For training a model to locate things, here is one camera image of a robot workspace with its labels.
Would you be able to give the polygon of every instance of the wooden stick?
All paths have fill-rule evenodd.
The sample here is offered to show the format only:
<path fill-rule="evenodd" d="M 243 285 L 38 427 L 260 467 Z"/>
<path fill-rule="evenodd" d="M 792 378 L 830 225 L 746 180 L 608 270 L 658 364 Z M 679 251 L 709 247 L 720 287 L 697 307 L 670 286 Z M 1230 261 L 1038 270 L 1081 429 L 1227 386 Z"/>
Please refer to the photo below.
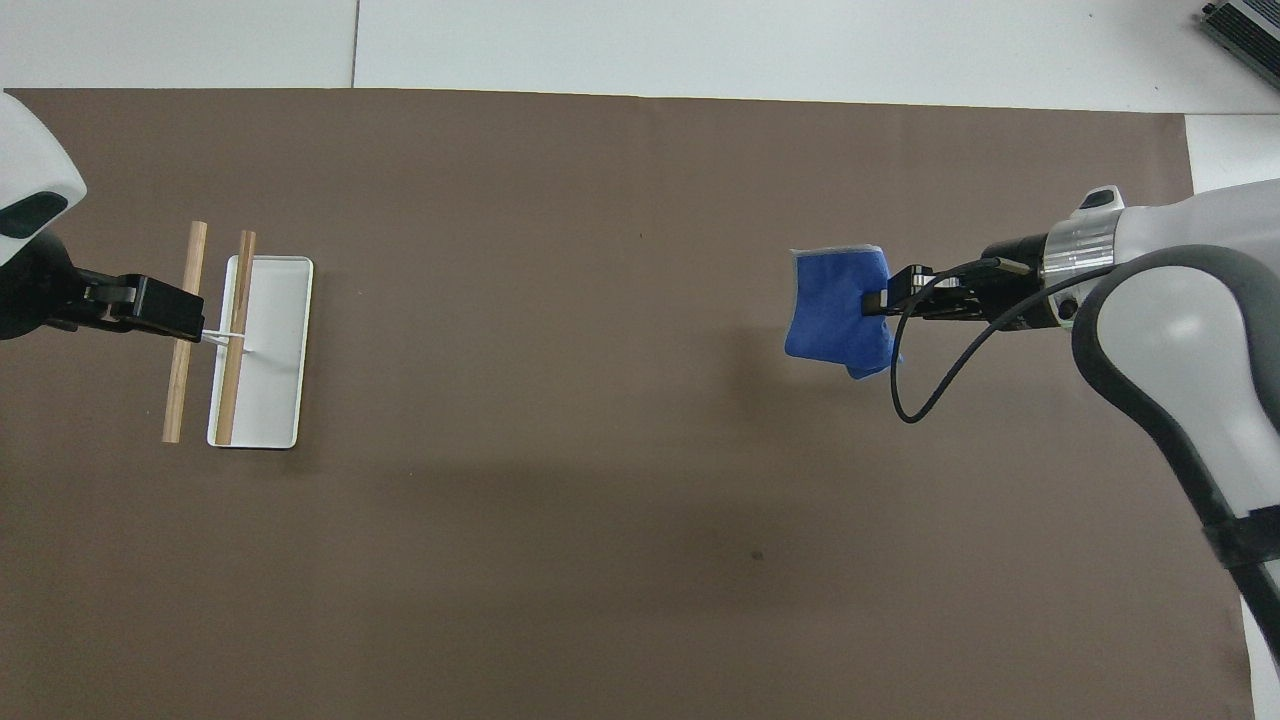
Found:
<path fill-rule="evenodd" d="M 205 233 L 209 225 L 191 222 L 187 236 L 187 269 L 182 274 L 182 290 L 200 295 L 200 273 L 205 268 Z M 173 363 L 169 365 L 169 396 L 164 406 L 161 442 L 175 443 L 182 438 L 182 410 L 187 402 L 187 372 L 191 368 L 191 343 L 173 341 Z"/>
<path fill-rule="evenodd" d="M 253 249 L 257 233 L 241 232 L 241 252 L 236 261 L 236 290 L 232 293 L 232 327 L 229 332 L 243 336 L 248 320 L 248 286 L 253 272 Z M 236 395 L 239 391 L 239 369 L 244 359 L 244 338 L 233 337 L 227 343 L 227 363 L 223 365 L 223 387 L 218 396 L 218 429 L 214 443 L 230 445 L 232 427 L 236 423 Z"/>

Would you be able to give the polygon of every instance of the blue towel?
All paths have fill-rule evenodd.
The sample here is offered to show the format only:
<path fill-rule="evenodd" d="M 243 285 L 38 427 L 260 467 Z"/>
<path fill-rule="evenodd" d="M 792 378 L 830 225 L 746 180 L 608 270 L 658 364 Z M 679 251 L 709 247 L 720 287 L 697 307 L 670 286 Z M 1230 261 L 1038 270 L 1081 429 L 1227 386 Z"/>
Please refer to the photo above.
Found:
<path fill-rule="evenodd" d="M 796 313 L 787 332 L 792 357 L 838 363 L 856 379 L 888 368 L 893 336 L 883 316 L 863 316 L 864 292 L 888 286 L 888 261 L 874 245 L 794 251 Z"/>

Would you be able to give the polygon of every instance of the black cable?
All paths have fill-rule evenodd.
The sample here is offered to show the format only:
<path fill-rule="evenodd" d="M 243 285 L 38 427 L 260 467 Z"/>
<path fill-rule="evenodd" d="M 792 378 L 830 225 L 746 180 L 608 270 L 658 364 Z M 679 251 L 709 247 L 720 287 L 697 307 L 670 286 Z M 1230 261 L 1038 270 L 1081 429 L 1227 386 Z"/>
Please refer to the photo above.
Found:
<path fill-rule="evenodd" d="M 906 410 L 902 410 L 902 400 L 897 395 L 897 356 L 899 351 L 902 348 L 902 332 L 906 329 L 906 319 L 910 318 L 916 305 L 919 305 L 924 300 L 928 300 L 928 297 L 933 295 L 933 290 L 938 286 L 938 283 L 941 283 L 945 279 L 954 278 L 956 275 L 961 275 L 968 272 L 973 272 L 975 268 L 982 268 L 982 266 L 988 266 L 988 264 L 984 264 L 983 260 L 974 260 L 972 263 L 956 265 L 955 268 L 951 268 L 945 273 L 938 273 L 937 275 L 934 275 L 932 281 L 925 283 L 925 286 L 922 287 L 919 292 L 913 295 L 910 300 L 908 300 L 906 307 L 902 309 L 902 319 L 899 320 L 897 332 L 893 333 L 893 354 L 890 355 L 888 383 L 890 383 L 890 393 L 893 396 L 893 411 L 897 413 L 897 416 L 904 423 L 913 424 L 923 420 L 924 416 L 929 414 L 929 410 L 933 410 L 933 406 L 938 402 L 938 398 L 942 397 L 942 393 L 946 392 L 947 387 L 951 384 L 951 380 L 954 380 L 956 374 L 960 373 L 965 363 L 968 363 L 969 359 L 973 357 L 973 354 L 978 352 L 978 348 L 982 347 L 982 343 L 987 342 L 987 338 L 996 334 L 997 331 L 1004 328 L 1009 323 L 1014 322 L 1015 319 L 1018 319 L 1019 315 L 1021 315 L 1033 305 L 1044 300 L 1046 297 L 1062 292 L 1064 290 L 1073 286 L 1078 286 L 1083 282 L 1100 278 L 1110 273 L 1114 268 L 1114 266 L 1097 268 L 1082 273 L 1079 275 L 1068 278 L 1057 284 L 1052 284 L 1050 287 L 1036 291 L 1034 293 L 1027 296 L 1009 310 L 1005 310 L 998 318 L 992 320 L 989 325 L 987 325 L 980 333 L 978 333 L 978 337 L 973 338 L 973 342 L 969 343 L 969 347 L 966 347 L 964 352 L 960 354 L 960 357 L 957 357 L 956 361 L 951 365 L 951 369 L 947 370 L 947 374 L 942 377 L 942 380 L 938 383 L 938 387 L 933 389 L 933 395 L 931 395 L 929 400 L 924 402 L 924 406 L 922 406 L 918 413 L 908 415 Z"/>

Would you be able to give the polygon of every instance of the white tray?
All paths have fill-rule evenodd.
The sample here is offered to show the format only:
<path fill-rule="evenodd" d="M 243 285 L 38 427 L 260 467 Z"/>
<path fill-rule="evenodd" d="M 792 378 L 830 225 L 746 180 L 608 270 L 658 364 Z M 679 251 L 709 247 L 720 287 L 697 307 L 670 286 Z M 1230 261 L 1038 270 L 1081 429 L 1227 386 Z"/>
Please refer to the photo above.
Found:
<path fill-rule="evenodd" d="M 236 261 L 227 260 L 223 316 L 219 329 L 230 327 Z M 248 288 L 244 325 L 244 359 L 232 442 L 218 445 L 219 389 L 227 348 L 218 348 L 214 363 L 214 396 L 209 407 L 209 445 L 214 447 L 264 447 L 287 450 L 298 442 L 298 411 L 302 406 L 302 369 L 307 355 L 307 320 L 311 316 L 311 283 L 315 265 L 307 258 L 257 255 Z"/>

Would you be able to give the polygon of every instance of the white robot arm casing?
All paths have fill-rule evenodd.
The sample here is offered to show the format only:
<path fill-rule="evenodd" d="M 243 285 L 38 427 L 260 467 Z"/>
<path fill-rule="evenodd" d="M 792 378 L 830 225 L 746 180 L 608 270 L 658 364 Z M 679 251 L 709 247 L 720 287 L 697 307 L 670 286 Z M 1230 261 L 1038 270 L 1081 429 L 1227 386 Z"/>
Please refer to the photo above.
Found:
<path fill-rule="evenodd" d="M 0 266 L 84 197 L 84 181 L 18 99 L 0 92 Z"/>
<path fill-rule="evenodd" d="M 1114 252 L 1076 365 L 1165 454 L 1280 657 L 1280 179 L 1124 209 Z"/>

